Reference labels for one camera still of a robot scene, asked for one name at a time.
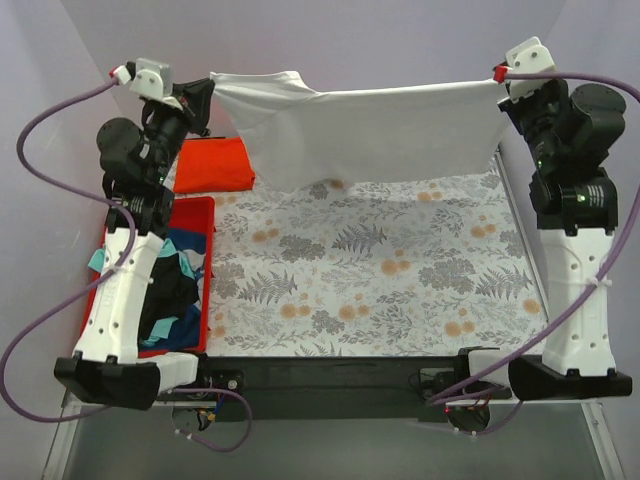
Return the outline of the white t shirt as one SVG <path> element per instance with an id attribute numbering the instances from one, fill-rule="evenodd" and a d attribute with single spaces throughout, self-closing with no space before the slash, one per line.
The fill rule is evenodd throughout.
<path id="1" fill-rule="evenodd" d="M 482 173 L 507 123 L 492 80 L 318 92 L 296 71 L 211 78 L 252 169 L 284 192 Z"/>

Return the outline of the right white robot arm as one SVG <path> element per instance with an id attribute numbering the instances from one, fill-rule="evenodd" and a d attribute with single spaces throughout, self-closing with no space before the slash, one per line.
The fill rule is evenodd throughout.
<path id="1" fill-rule="evenodd" d="M 535 172 L 529 197 L 547 262 L 547 329 L 529 347 L 460 352 L 454 389 L 475 397 L 488 384 L 524 401 L 626 397 L 633 380 L 616 366 L 608 338 L 607 271 L 625 234 L 618 226 L 618 194 L 602 166 L 625 130 L 624 98 L 604 80 L 575 89 L 557 74 L 504 81 L 499 108 L 523 137 Z"/>

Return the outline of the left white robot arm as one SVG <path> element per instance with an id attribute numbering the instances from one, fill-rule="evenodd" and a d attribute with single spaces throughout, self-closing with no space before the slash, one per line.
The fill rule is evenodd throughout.
<path id="1" fill-rule="evenodd" d="M 101 283 L 72 356 L 54 367 L 55 378 L 83 402 L 147 410 L 177 386 L 193 400 L 212 390 L 213 377 L 195 354 L 142 359 L 138 340 L 147 292 L 159 288 L 152 273 L 174 204 L 163 182 L 187 136 L 208 136 L 214 88 L 212 80 L 200 79 L 174 85 L 167 101 L 143 95 L 140 125 L 117 117 L 97 134 L 102 188 L 113 203 Z"/>

